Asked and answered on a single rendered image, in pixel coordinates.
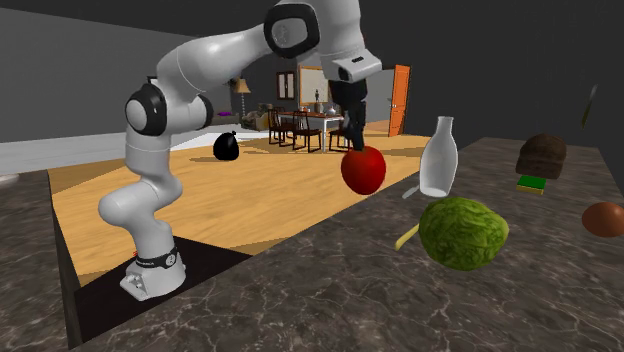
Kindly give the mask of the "brown egg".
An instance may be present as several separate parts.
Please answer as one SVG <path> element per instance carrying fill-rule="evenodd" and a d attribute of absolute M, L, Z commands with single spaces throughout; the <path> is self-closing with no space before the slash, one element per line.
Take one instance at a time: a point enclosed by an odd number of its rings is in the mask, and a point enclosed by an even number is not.
<path fill-rule="evenodd" d="M 584 211 L 582 224 L 599 237 L 624 235 L 624 208 L 612 202 L 593 204 Z"/>

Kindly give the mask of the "red apple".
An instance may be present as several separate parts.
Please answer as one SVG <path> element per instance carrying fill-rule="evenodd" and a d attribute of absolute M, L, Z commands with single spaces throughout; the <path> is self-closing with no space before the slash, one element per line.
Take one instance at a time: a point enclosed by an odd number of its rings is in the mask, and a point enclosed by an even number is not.
<path fill-rule="evenodd" d="M 381 187 L 385 179 L 386 162 L 382 153 L 374 147 L 350 150 L 342 158 L 341 175 L 353 192 L 370 195 Z"/>

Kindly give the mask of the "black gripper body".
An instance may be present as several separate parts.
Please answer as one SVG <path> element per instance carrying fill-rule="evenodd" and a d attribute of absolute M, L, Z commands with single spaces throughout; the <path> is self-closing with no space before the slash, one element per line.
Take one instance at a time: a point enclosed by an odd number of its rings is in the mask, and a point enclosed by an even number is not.
<path fill-rule="evenodd" d="M 330 80 L 329 87 L 333 102 L 340 106 L 343 113 L 366 115 L 365 98 L 368 89 L 365 79 L 354 83 Z"/>

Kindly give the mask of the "green lettuce head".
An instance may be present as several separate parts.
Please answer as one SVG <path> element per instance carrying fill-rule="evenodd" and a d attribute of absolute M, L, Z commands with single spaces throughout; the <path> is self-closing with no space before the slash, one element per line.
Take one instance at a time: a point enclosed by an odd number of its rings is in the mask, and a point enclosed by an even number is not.
<path fill-rule="evenodd" d="M 460 271 L 489 264 L 509 234 L 509 226 L 499 214 L 462 197 L 431 202 L 419 225 L 421 243 L 429 257 Z"/>

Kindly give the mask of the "wood framed window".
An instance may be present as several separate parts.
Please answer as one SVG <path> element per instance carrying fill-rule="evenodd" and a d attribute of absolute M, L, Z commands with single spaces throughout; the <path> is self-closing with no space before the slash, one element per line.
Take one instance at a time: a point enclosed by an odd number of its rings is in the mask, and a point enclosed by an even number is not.
<path fill-rule="evenodd" d="M 299 105 L 329 102 L 329 82 L 321 66 L 298 67 Z"/>

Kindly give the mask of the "white bottle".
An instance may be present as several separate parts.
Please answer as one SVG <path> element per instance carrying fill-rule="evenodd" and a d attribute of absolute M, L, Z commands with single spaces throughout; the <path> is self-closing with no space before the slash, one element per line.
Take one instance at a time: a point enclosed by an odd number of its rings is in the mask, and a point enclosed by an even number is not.
<path fill-rule="evenodd" d="M 452 188 L 458 166 L 452 127 L 452 117 L 439 116 L 436 131 L 421 156 L 420 191 L 426 196 L 446 197 Z"/>

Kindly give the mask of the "black robot stand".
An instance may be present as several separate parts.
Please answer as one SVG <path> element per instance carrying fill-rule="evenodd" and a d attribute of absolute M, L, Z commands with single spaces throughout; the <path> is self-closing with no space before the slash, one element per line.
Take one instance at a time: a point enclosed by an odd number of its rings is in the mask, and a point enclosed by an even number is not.
<path fill-rule="evenodd" d="M 130 262 L 125 261 L 74 293 L 77 316 L 66 327 L 69 347 L 79 346 L 104 332 L 152 309 L 250 258 L 248 254 L 209 244 L 174 238 L 186 265 L 186 279 L 175 291 L 153 299 L 138 301 L 120 287 Z"/>

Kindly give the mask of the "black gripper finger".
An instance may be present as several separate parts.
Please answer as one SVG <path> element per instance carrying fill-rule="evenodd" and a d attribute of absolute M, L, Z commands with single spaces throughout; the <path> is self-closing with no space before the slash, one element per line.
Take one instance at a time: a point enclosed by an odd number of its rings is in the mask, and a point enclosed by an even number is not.
<path fill-rule="evenodd" d="M 353 144 L 356 151 L 364 149 L 363 130 L 366 124 L 366 102 L 361 101 L 346 110 L 344 136 Z"/>

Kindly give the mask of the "green and yellow sponge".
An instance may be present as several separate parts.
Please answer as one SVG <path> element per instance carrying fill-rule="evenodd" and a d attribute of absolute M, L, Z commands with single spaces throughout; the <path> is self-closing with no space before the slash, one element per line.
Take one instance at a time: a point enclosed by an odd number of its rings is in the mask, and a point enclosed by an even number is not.
<path fill-rule="evenodd" d="M 516 189 L 522 192 L 542 195 L 544 193 L 545 185 L 545 178 L 522 175 L 516 184 Z"/>

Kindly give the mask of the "dark wooden chair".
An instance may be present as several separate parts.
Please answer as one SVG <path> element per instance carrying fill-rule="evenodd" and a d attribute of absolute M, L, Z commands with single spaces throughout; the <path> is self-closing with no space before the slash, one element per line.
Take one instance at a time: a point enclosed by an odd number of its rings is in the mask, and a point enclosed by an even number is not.
<path fill-rule="evenodd" d="M 321 129 L 313 129 L 310 127 L 309 116 L 306 111 L 295 111 L 293 113 L 293 144 L 292 150 L 307 148 L 308 153 L 313 153 L 319 151 L 322 147 L 322 130 Z M 318 138 L 319 146 L 316 148 L 311 147 L 311 139 L 313 136 Z M 304 140 L 304 144 L 298 146 L 296 140 L 298 137 L 302 137 Z"/>
<path fill-rule="evenodd" d="M 287 134 L 294 129 L 292 120 L 282 122 L 276 108 L 268 110 L 269 121 L 269 143 L 278 144 L 280 147 L 286 147 Z"/>
<path fill-rule="evenodd" d="M 345 136 L 342 128 L 330 131 L 329 137 L 330 151 L 348 152 L 351 149 L 351 141 Z"/>

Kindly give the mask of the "dining table with tableware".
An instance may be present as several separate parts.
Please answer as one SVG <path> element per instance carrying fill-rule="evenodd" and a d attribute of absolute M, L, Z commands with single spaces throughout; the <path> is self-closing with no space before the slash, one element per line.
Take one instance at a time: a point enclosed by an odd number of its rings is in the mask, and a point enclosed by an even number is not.
<path fill-rule="evenodd" d="M 322 130 L 322 147 L 319 151 L 326 152 L 329 150 L 329 128 L 328 124 L 330 122 L 342 123 L 344 121 L 344 116 L 338 114 L 336 111 L 330 109 L 328 113 L 326 112 L 310 112 L 308 110 L 304 110 L 301 108 L 297 111 L 306 111 L 309 116 L 310 127 L 313 129 L 321 129 Z M 279 118 L 282 122 L 286 122 L 287 120 L 293 121 L 293 112 L 278 112 Z M 304 144 L 304 140 L 302 137 L 298 137 L 296 140 L 298 146 Z M 318 138 L 313 136 L 311 139 L 311 147 L 316 148 L 319 146 Z"/>

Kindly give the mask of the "orange door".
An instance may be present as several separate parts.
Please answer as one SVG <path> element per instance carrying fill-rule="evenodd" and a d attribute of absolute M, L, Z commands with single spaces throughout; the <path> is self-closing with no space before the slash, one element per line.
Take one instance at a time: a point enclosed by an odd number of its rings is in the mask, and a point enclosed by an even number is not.
<path fill-rule="evenodd" d="M 389 137 L 398 136 L 403 132 L 410 75 L 411 68 L 409 66 L 395 66 L 388 127 Z"/>

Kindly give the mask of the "black bag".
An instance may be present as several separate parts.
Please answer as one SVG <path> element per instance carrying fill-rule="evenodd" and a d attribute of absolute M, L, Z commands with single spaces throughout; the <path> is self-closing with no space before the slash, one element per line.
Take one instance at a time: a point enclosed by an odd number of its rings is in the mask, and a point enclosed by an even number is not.
<path fill-rule="evenodd" d="M 213 155 L 221 161 L 233 161 L 239 157 L 239 145 L 235 131 L 224 132 L 215 140 Z"/>

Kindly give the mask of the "grey slender knife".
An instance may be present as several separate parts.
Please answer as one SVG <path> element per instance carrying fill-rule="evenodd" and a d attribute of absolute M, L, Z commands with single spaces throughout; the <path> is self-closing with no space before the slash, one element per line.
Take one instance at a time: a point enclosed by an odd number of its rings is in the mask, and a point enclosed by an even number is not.
<path fill-rule="evenodd" d="M 594 84 L 592 86 L 591 90 L 590 90 L 590 94 L 589 94 L 589 97 L 588 97 L 588 100 L 587 100 L 587 104 L 585 106 L 585 109 L 584 109 L 584 112 L 583 112 L 583 115 L 582 115 L 582 118 L 581 118 L 581 129 L 584 129 L 585 126 L 586 126 L 586 123 L 587 123 L 587 120 L 588 120 L 588 117 L 589 117 L 589 113 L 591 111 L 591 107 L 592 107 L 594 98 L 595 98 L 596 93 L 597 93 L 598 86 L 599 86 L 598 84 Z"/>

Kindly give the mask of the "floor lamp with beige shade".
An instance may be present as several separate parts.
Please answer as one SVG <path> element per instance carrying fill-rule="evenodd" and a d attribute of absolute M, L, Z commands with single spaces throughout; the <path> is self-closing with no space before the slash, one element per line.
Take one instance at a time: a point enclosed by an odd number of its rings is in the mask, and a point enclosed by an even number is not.
<path fill-rule="evenodd" d="M 240 96 L 241 99 L 241 116 L 246 115 L 245 96 L 251 93 L 247 82 L 244 78 L 237 78 L 233 83 L 233 91 Z"/>

